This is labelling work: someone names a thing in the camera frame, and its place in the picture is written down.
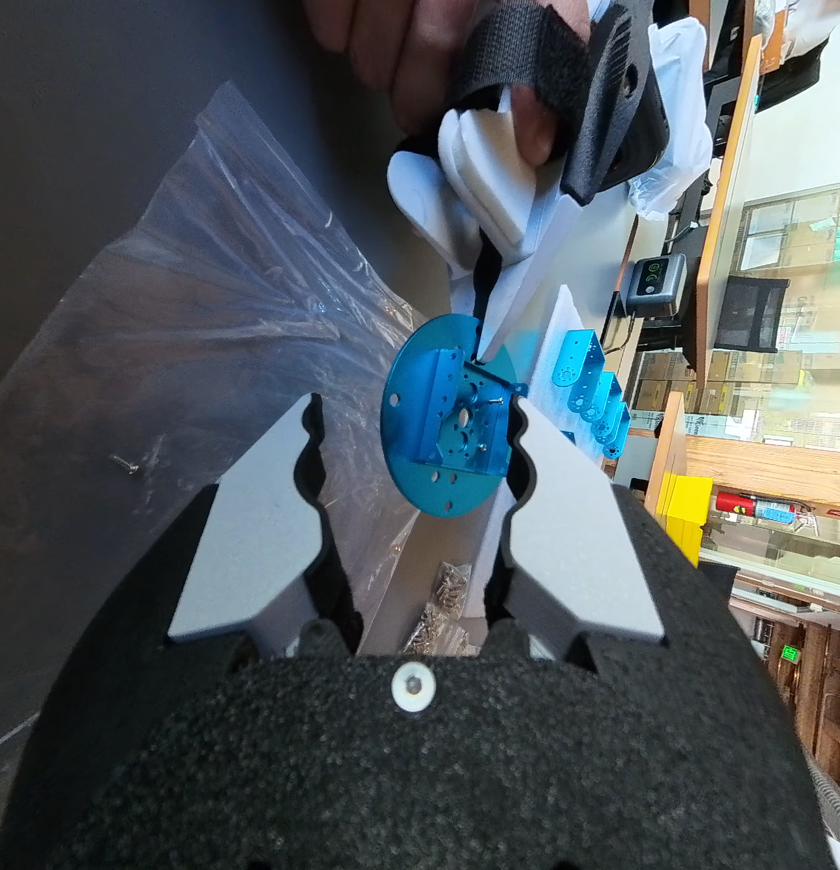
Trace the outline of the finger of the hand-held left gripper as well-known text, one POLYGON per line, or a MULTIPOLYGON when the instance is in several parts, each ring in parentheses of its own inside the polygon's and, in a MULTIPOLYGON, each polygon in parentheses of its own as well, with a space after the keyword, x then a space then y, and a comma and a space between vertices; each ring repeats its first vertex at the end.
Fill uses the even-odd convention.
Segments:
POLYGON ((536 198, 518 250, 527 256, 502 261, 501 272, 487 300, 476 350, 476 359, 482 364, 491 363, 497 355, 581 214, 581 205, 561 190, 566 163, 566 158, 560 158, 538 172, 536 198))
POLYGON ((450 310, 454 314, 464 314, 479 321, 484 320, 484 281, 474 271, 457 275, 449 271, 450 310))

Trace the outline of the red fire extinguisher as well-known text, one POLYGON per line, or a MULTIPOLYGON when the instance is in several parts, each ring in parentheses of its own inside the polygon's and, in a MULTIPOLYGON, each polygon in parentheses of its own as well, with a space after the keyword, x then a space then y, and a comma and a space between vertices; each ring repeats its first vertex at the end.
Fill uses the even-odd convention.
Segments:
POLYGON ((789 501, 780 502, 752 495, 719 492, 716 496, 716 510, 773 522, 795 531, 806 529, 818 534, 817 518, 811 509, 789 501))

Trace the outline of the pile of small hardware bags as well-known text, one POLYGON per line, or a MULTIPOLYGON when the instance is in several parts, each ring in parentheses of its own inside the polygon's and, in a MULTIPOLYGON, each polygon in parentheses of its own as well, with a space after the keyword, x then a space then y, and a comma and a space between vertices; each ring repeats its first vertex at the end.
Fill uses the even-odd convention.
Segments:
POLYGON ((469 591, 472 566, 439 565, 430 596, 402 652, 419 656, 474 657, 479 647, 469 642, 460 625, 469 591))

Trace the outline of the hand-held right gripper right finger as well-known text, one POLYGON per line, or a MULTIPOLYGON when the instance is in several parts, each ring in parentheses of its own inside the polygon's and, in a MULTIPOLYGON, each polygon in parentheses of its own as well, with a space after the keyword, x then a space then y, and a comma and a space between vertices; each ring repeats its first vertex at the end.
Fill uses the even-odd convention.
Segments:
POLYGON ((526 397, 513 398, 509 425, 504 609, 553 660, 589 636, 661 646, 665 628, 610 480, 526 397))

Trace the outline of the blue round metal plate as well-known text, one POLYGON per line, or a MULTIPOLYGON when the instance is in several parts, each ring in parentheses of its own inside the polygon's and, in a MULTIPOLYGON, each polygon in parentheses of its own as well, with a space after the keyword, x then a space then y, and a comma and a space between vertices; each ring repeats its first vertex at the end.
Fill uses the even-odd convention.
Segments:
POLYGON ((420 512, 453 518, 477 509, 503 478, 457 472, 415 461, 421 404, 428 397, 434 362, 440 349, 461 349, 466 360, 480 364, 508 382, 518 382, 506 348, 488 364, 475 359, 481 322, 464 314, 432 319, 416 330, 397 354, 382 395, 382 452, 399 492, 420 512))

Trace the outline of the grey device with display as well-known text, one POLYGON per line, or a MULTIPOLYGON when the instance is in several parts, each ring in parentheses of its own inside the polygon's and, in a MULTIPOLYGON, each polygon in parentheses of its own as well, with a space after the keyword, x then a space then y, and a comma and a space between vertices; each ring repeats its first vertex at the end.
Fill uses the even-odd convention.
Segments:
POLYGON ((684 296, 686 275, 687 258, 682 253, 637 261, 623 297, 625 312, 640 319, 674 317, 684 296))

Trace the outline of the blue perforated mounting bracket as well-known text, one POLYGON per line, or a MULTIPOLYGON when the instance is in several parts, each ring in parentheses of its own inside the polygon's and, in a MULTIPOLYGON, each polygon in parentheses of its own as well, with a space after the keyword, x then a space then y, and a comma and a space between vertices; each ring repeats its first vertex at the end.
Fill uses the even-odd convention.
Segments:
POLYGON ((508 442, 513 397, 528 386, 508 382, 469 362, 461 349, 440 349, 428 397, 421 404, 415 461, 457 472, 503 478, 511 460, 508 442))

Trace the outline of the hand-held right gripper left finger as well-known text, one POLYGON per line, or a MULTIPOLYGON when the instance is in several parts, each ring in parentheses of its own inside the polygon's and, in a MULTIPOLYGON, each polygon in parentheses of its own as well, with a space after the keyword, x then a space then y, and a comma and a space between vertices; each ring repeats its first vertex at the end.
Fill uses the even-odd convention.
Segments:
POLYGON ((308 393, 222 475, 170 640, 245 633, 262 658, 295 652, 317 618, 306 576, 329 546, 324 439, 322 397, 308 393))

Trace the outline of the yellow storage bin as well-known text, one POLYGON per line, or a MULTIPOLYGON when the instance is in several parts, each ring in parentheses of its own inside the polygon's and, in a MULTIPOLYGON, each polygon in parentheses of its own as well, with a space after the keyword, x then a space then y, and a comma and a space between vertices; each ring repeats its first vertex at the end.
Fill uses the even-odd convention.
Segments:
POLYGON ((666 472, 654 515, 674 545, 698 566, 713 478, 666 472))

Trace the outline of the black mesh chair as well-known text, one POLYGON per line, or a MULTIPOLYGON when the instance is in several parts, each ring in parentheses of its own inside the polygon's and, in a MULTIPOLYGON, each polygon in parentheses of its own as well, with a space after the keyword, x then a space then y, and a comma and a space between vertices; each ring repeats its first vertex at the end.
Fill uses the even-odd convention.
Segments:
POLYGON ((742 353, 777 353, 777 331, 789 279, 731 275, 713 348, 742 353))

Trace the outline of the person's left hand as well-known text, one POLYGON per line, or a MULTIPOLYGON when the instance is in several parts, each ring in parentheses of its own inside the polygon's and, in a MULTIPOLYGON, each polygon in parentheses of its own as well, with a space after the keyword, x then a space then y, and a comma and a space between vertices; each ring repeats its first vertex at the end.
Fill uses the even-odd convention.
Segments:
MULTIPOLYGON (((588 42, 585 1, 544 1, 588 42)), ((310 30, 324 49, 346 53, 358 79, 387 92, 397 125, 419 134, 443 113, 450 79, 486 2, 305 1, 310 30)), ((516 146, 532 167, 547 162, 564 128, 523 85, 512 88, 516 146)))

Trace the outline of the clear plastic bag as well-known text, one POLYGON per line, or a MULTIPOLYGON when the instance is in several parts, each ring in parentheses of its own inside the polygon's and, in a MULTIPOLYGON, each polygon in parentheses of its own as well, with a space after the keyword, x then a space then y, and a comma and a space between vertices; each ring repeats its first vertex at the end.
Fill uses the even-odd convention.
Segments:
POLYGON ((225 83, 136 226, 1 382, 0 654, 63 658, 166 525, 308 392, 366 639, 417 516, 383 461, 382 390, 424 320, 225 83))

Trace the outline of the white foam sheet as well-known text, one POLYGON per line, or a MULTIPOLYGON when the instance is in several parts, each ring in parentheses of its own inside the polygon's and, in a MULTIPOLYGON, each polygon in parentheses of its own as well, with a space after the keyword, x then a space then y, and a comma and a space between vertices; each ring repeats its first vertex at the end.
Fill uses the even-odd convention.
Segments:
MULTIPOLYGON (((591 424, 579 412, 568 407, 571 387, 557 386, 553 382, 555 364, 569 331, 583 330, 583 324, 571 297, 570 290, 562 285, 556 297, 545 332, 536 348, 535 361, 530 373, 521 377, 528 385, 528 400, 546 419, 560 431, 571 432, 581 451, 594 465, 603 463, 602 447, 591 434, 591 424)), ((491 577, 495 562, 502 520, 511 509, 514 498, 506 482, 496 489, 474 512, 463 519, 471 521, 467 534, 469 550, 455 556, 457 566, 471 565, 469 585, 463 607, 463 619, 484 617, 483 594, 491 577)))

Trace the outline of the white plastic bag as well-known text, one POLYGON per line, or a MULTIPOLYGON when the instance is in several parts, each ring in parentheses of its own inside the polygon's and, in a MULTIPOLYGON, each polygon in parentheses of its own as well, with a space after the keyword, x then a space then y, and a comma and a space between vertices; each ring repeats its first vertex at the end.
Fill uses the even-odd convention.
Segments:
POLYGON ((664 27, 652 24, 648 31, 669 141, 653 168, 629 182, 629 199, 640 218, 658 222, 710 167, 712 135, 703 79, 705 28, 687 16, 664 27))

